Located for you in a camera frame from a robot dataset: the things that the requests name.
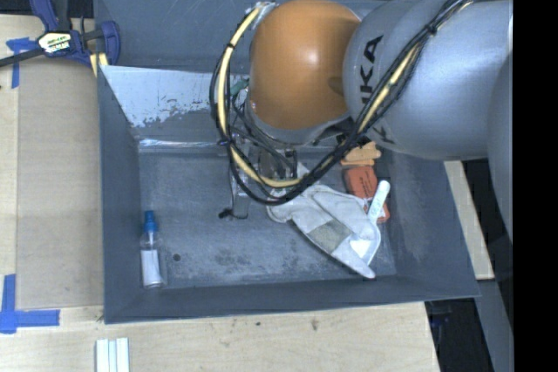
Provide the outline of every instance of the blue clamp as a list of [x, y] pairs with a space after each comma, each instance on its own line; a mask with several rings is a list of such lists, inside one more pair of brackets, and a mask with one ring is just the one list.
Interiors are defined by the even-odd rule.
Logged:
[[60, 310], [16, 310], [16, 276], [4, 276], [0, 333], [15, 334], [20, 327], [59, 326], [59, 318]]
[[[40, 36], [34, 47], [31, 48], [26, 42], [27, 51], [21, 48], [22, 39], [14, 39], [15, 46], [20, 43], [19, 51], [14, 55], [0, 59], [0, 67], [9, 64], [17, 64], [25, 59], [35, 56], [63, 57], [83, 64], [91, 68], [92, 53], [87, 49], [86, 42], [92, 39], [104, 39], [104, 53], [109, 64], [116, 64], [120, 55], [120, 37], [118, 25], [113, 21], [103, 22], [99, 29], [81, 33], [71, 28], [71, 21], [68, 18], [68, 0], [29, 0], [33, 14], [37, 16], [44, 26], [44, 34]], [[12, 75], [12, 87], [19, 84], [19, 69], [14, 67]]]
[[[60, 50], [46, 51], [47, 57], [65, 57], [91, 67], [91, 52], [85, 47], [84, 37], [77, 31], [71, 29], [71, 21], [68, 18], [68, 0], [29, 0], [33, 14], [37, 16], [44, 26], [45, 34], [53, 31], [62, 31], [70, 35], [68, 46]], [[118, 26], [113, 21], [101, 24], [102, 33], [99, 37], [105, 38], [105, 54], [110, 64], [116, 64], [120, 55], [120, 38]]]

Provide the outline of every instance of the black cable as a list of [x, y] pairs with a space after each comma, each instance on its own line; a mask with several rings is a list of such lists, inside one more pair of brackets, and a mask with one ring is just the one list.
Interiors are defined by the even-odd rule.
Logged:
[[[357, 119], [355, 120], [355, 125], [353, 126], [353, 129], [351, 130], [351, 132], [348, 135], [346, 135], [346, 138], [343, 141], [341, 141], [334, 148], [333, 151], [326, 154], [314, 166], [314, 168], [307, 175], [303, 176], [300, 179], [300, 182], [297, 185], [292, 186], [291, 188], [287, 188], [287, 187], [284, 188], [284, 189], [288, 189], [288, 191], [283, 196], [276, 197], [276, 196], [273, 196], [269, 191], [267, 191], [265, 183], [263, 182], [262, 176], [260, 175], [260, 173], [252, 166], [252, 164], [249, 162], [246, 155], [238, 148], [238, 146], [235, 144], [235, 142], [233, 140], [228, 139], [228, 136], [225, 135], [225, 133], [222, 131], [221, 127], [218, 126], [219, 133], [222, 137], [222, 141], [225, 141], [226, 145], [227, 145], [231, 172], [234, 175], [235, 180], [238, 183], [238, 185], [240, 186], [240, 188], [251, 199], [253, 199], [253, 200], [255, 200], [259, 203], [262, 203], [263, 205], [273, 206], [273, 205], [281, 205], [282, 203], [286, 203], [286, 202], [294, 199], [297, 195], [302, 193], [307, 187], [313, 185], [318, 180], [320, 180], [331, 169], [331, 167], [333, 167], [335, 164], [337, 164], [339, 162], [339, 160], [341, 160], [346, 155], [346, 153], [348, 151], [350, 151], [354, 147], [358, 146], [358, 141], [360, 141], [360, 139], [366, 134], [368, 129], [370, 129], [370, 127], [373, 126], [378, 121], [378, 119], [380, 119], [385, 114], [385, 112], [390, 108], [390, 106], [395, 101], [397, 101], [397, 99], [401, 95], [401, 92], [403, 91], [403, 89], [408, 85], [408, 81], [412, 77], [412, 74], [414, 72], [414, 67], [415, 67], [417, 61], [419, 60], [419, 55], [420, 55], [422, 49], [424, 48], [426, 42], [430, 38], [430, 36], [435, 34], [437, 32], [438, 28], [442, 24], [444, 24], [453, 14], [458, 12], [465, 5], [467, 5], [469, 3], [479, 2], [479, 1], [493, 1], [493, 0], [447, 0], [442, 5], [442, 7], [440, 8], [439, 12], [436, 14], [434, 19], [432, 19], [427, 25], [425, 25], [425, 27], [423, 27], [423, 29], [421, 29], [421, 31], [419, 33], [417, 33], [417, 35], [415, 35], [407, 43], [407, 45], [404, 47], [404, 49], [395, 58], [395, 60], [393, 61], [393, 63], [389, 67], [389, 69], [385, 72], [383, 77], [378, 82], [378, 86], [377, 86], [374, 94], [368, 99], [368, 101], [367, 101], [366, 105], [364, 106], [363, 110], [359, 113]], [[378, 109], [377, 111], [375, 111], [374, 115], [370, 119], [368, 119], [367, 123], [364, 124], [364, 121], [366, 120], [366, 117], [367, 117], [372, 105], [374, 104], [374, 102], [378, 98], [378, 95], [381, 93], [381, 91], [384, 89], [384, 87], [386, 87], [388, 85], [388, 83], [391, 82], [391, 77], [394, 74], [395, 70], [398, 69], [398, 67], [402, 64], [402, 62], [409, 55], [409, 52], [413, 51], [413, 49], [414, 49], [414, 54], [412, 55], [412, 58], [407, 61], [406, 66], [404, 68], [404, 72], [400, 75], [400, 77], [398, 77], [398, 82], [395, 83], [395, 85], [394, 85], [394, 86], [400, 85], [399, 88], [396, 88], [395, 90], [393, 90], [393, 88], [391, 88], [390, 92], [388, 93], [388, 94], [393, 94], [395, 92], [394, 98], [391, 98], [391, 99], [387, 100], [387, 102], [385, 102], [386, 101], [386, 99], [385, 99], [384, 102], [382, 103], [382, 109], [381, 110]], [[241, 156], [241, 158], [243, 159], [244, 162], [246, 162], [249, 166], [251, 166], [255, 175], [261, 181], [261, 184], [258, 183], [257, 181], [256, 181], [256, 184], [258, 185], [260, 190], [263, 192], [264, 196], [267, 197], [267, 199], [256, 195], [250, 189], [250, 187], [242, 181], [242, 179], [240, 177], [240, 174], [239, 174], [239, 169], [240, 168], [239, 168], [239, 166], [236, 165], [236, 163], [233, 160], [233, 156], [232, 156], [232, 151], [233, 150], [235, 150]]]

